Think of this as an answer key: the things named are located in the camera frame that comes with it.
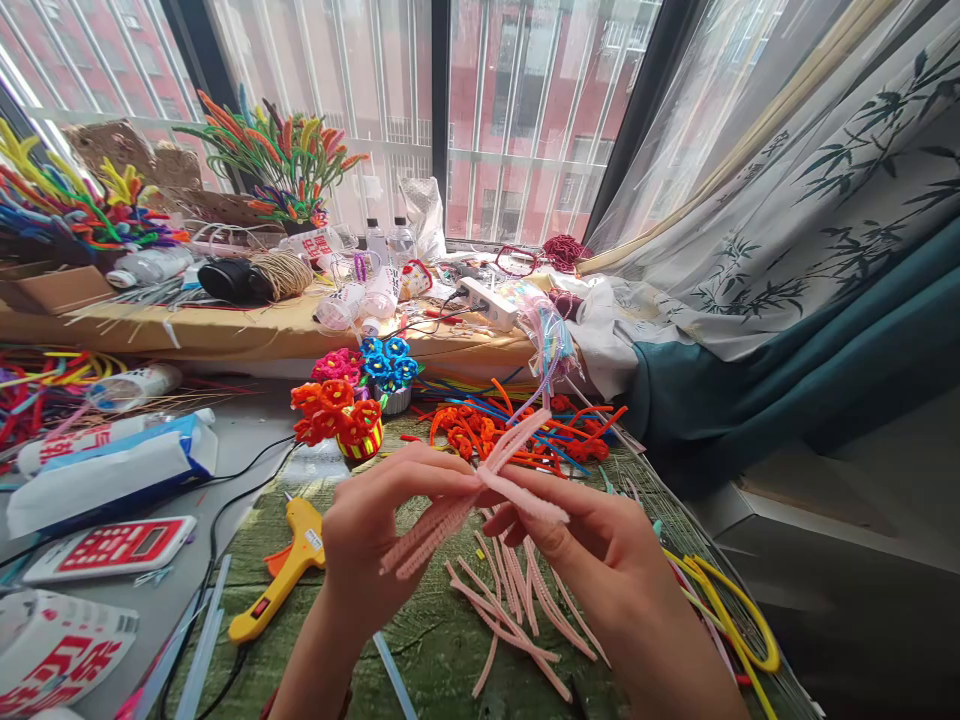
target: yellow glue gun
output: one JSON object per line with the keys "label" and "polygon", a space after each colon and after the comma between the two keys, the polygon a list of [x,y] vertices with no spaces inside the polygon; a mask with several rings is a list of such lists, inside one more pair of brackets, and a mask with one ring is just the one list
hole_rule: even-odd
{"label": "yellow glue gun", "polygon": [[264,558],[273,575],[270,587],[242,615],[230,623],[230,642],[234,645],[256,640],[270,619],[287,599],[304,571],[313,565],[323,568],[327,558],[320,535],[320,513],[307,500],[287,496],[287,524],[293,530],[293,542],[276,555]]}

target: twine spool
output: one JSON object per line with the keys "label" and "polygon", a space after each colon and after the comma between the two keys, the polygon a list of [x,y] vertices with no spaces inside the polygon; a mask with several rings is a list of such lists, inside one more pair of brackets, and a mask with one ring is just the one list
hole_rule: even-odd
{"label": "twine spool", "polygon": [[553,301],[557,312],[564,320],[573,320],[578,325],[580,324],[586,307],[583,298],[574,295],[569,290],[559,290],[557,288],[547,293],[547,296]]}
{"label": "twine spool", "polygon": [[273,302],[296,297],[313,282],[313,273],[310,269],[289,251],[256,255],[251,262],[266,282],[265,286],[258,287],[257,280],[251,278],[251,283],[258,291],[257,294],[264,295]]}

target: flower pot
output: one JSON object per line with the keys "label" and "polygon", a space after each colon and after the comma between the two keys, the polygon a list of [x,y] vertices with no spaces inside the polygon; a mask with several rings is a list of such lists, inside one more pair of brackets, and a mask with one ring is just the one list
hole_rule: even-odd
{"label": "flower pot", "polygon": [[[384,393],[379,387],[373,389],[373,399],[380,400]],[[413,400],[413,388],[406,387],[400,392],[390,393],[386,405],[381,405],[384,415],[398,415],[410,407],[410,401]]]}
{"label": "flower pot", "polygon": [[337,435],[337,447],[340,448],[340,452],[348,460],[356,460],[357,462],[369,460],[377,454],[381,445],[383,445],[383,420],[377,420],[377,424],[373,426],[370,434],[356,445],[347,445]]}

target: cardboard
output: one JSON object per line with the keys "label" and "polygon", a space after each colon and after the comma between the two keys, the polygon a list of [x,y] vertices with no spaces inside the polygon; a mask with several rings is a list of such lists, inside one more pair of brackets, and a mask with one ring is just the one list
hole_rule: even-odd
{"label": "cardboard", "polygon": [[12,310],[60,315],[106,300],[115,291],[92,265],[57,270],[44,261],[0,270],[0,300]]}

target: water bottle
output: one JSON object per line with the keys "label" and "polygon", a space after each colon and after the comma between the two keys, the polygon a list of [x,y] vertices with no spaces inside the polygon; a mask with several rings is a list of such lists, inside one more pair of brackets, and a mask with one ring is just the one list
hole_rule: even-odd
{"label": "water bottle", "polygon": [[182,245],[153,248],[124,255],[106,274],[107,282],[117,288],[154,285],[183,272],[193,256]]}
{"label": "water bottle", "polygon": [[397,266],[403,267],[417,256],[417,241],[413,237],[413,231],[407,227],[405,217],[395,217],[393,223],[397,226],[391,234],[393,251],[397,258]]}
{"label": "water bottle", "polygon": [[367,250],[372,250],[380,256],[381,265],[390,264],[390,249],[387,246],[387,237],[377,225],[376,218],[367,218]]}

